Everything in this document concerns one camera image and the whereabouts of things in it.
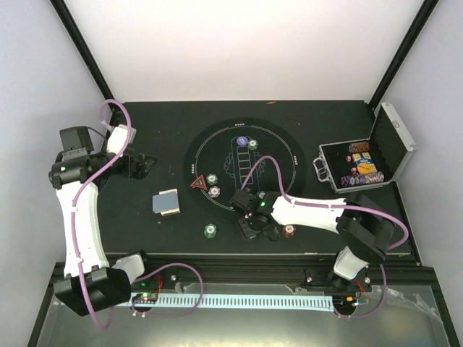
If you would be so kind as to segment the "blue white chip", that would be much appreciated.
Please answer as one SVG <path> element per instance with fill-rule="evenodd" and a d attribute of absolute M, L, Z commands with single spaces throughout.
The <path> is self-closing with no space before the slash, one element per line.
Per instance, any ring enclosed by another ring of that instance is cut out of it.
<path fill-rule="evenodd" d="M 221 189 L 217 186 L 211 187 L 208 190 L 208 196 L 212 198 L 217 198 L 221 193 Z"/>

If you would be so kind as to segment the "green poker chip stack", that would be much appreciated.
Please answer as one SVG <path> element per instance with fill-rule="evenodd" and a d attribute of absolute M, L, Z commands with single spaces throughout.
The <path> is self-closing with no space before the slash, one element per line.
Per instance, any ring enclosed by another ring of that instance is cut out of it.
<path fill-rule="evenodd" d="M 203 230 L 205 237 L 208 239 L 214 238 L 216 235 L 216 232 L 217 232 L 217 227 L 215 224 L 212 224 L 212 223 L 207 224 Z"/>

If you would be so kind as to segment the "purple round button chip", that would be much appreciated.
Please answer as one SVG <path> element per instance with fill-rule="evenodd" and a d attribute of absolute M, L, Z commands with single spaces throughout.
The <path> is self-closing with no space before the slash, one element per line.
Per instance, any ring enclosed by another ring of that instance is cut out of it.
<path fill-rule="evenodd" d="M 240 147 L 246 147 L 249 144 L 249 138 L 246 136 L 239 136 L 236 138 L 236 144 Z"/>

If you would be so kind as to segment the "red triangular marker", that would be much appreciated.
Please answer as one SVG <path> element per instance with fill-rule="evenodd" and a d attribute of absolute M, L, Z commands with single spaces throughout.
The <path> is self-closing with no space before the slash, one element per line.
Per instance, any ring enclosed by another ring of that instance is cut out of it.
<path fill-rule="evenodd" d="M 207 182 L 204 178 L 204 175 L 199 175 L 191 184 L 190 187 L 193 189 L 207 189 Z"/>

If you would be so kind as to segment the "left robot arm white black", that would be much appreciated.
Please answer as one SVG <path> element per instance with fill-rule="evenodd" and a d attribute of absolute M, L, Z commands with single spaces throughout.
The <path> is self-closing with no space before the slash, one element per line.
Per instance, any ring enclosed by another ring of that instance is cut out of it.
<path fill-rule="evenodd" d="M 106 258 L 98 223 L 98 193 L 111 176 L 144 179 L 156 158 L 128 148 L 136 131 L 126 125 L 113 128 L 106 148 L 95 153 L 88 127 L 60 131 L 63 150 L 48 179 L 56 191 L 64 220 L 66 260 L 64 280 L 54 293 L 72 311 L 84 317 L 129 300 L 131 285 L 148 288 L 155 270 L 143 250 L 111 265 Z"/>

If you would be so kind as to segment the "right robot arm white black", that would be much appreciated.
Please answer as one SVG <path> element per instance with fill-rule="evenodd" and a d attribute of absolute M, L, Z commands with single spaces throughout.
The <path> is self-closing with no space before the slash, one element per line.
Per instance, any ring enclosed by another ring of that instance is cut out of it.
<path fill-rule="evenodd" d="M 230 207 L 241 215 L 237 225 L 246 239 L 268 231 L 294 234 L 298 226 L 339 235 L 345 247 L 327 276 L 328 285 L 337 291 L 351 287 L 368 265 L 383 263 L 395 229 L 384 212 L 360 194 L 352 199 L 298 200 L 280 192 L 250 194 L 239 189 Z"/>

